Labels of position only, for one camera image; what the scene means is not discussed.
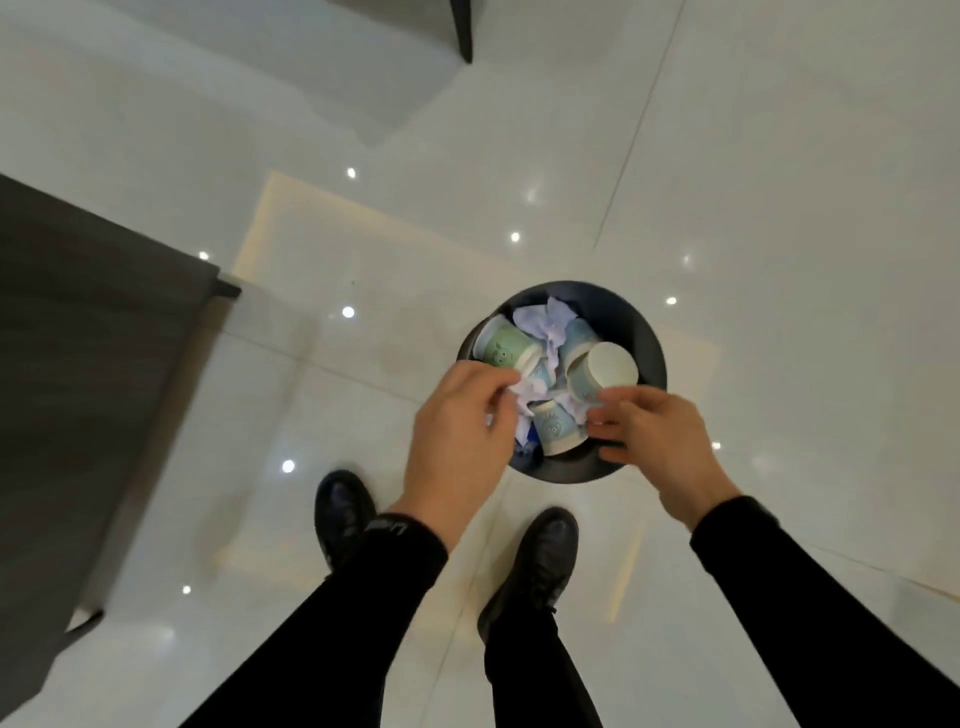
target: cartoon print on cup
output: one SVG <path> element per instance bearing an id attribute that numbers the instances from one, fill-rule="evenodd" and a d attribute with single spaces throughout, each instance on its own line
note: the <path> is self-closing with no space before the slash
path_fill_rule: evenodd
<path id="1" fill-rule="evenodd" d="M 549 414 L 543 418 L 543 426 L 546 427 L 546 431 L 554 437 L 560 437 L 564 431 L 564 424 L 560 421 L 560 418 L 554 414 Z"/>
<path id="2" fill-rule="evenodd" d="M 493 366 L 504 367 L 510 361 L 510 351 L 500 343 L 493 344 Z"/>

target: black leather shoe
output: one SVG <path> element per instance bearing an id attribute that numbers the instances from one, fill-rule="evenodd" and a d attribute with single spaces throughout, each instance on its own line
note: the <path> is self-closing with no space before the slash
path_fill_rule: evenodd
<path id="1" fill-rule="evenodd" d="M 313 506 L 313 525 L 331 571 L 349 558 L 376 506 L 363 481 L 350 471 L 334 471 L 320 481 Z"/>
<path id="2" fill-rule="evenodd" d="M 523 534 L 506 581 L 480 613 L 477 630 L 484 644 L 491 625 L 517 599 L 526 600 L 534 609 L 555 611 L 553 605 L 577 563 L 579 541 L 577 520 L 565 508 L 547 508 L 534 519 Z"/>

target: black trash can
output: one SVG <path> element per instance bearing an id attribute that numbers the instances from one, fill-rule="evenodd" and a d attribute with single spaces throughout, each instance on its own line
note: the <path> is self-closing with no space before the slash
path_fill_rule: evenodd
<path id="1" fill-rule="evenodd" d="M 542 283 L 512 296 L 476 325 L 461 345 L 457 358 L 473 358 L 473 341 L 491 316 L 502 313 L 512 321 L 515 308 L 543 304 L 551 296 L 567 303 L 586 319 L 604 341 L 612 341 L 632 353 L 640 370 L 641 384 L 666 389 L 663 349 L 646 319 L 612 291 L 577 280 Z M 586 483 L 623 467 L 600 459 L 600 447 L 605 444 L 587 439 L 582 445 L 554 457 L 544 457 L 542 449 L 531 456 L 515 452 L 510 467 L 550 483 Z"/>

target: glossy floor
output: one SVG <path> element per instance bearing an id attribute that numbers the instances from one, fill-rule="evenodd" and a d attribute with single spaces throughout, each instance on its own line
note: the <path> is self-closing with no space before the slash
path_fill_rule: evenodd
<path id="1" fill-rule="evenodd" d="M 389 502 L 466 333 L 562 278 L 644 313 L 734 478 L 960 678 L 960 604 L 914 583 L 960 594 L 960 6 L 477 5 L 464 66 L 442 1 L 0 0 L 0 173 L 244 288 L 208 311 L 106 620 L 5 725 L 178 725 L 324 577 L 323 474 Z M 556 502 L 583 538 L 558 620 L 609 725 L 792 724 L 621 472 L 505 475 L 385 725 L 492 724 L 476 613 Z"/>

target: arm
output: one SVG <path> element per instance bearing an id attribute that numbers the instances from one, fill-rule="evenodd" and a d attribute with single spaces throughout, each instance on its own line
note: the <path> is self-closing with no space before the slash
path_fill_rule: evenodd
<path id="1" fill-rule="evenodd" d="M 693 550 L 803 726 L 887 724 L 891 716 L 942 722 L 960 713 L 960 689 L 733 485 L 691 402 L 645 386 L 600 398 L 590 435 L 625 446 L 601 456 L 637 465 L 666 512 L 693 533 Z"/>
<path id="2" fill-rule="evenodd" d="M 690 545 L 803 726 L 942 720 L 960 688 L 847 592 L 750 497 L 707 513 Z"/>
<path id="3" fill-rule="evenodd" d="M 349 560 L 183 724 L 374 725 L 384 681 L 427 590 L 514 449 L 512 369 L 462 361 L 414 423 L 403 495 Z M 495 409 L 487 425 L 488 409 Z"/>

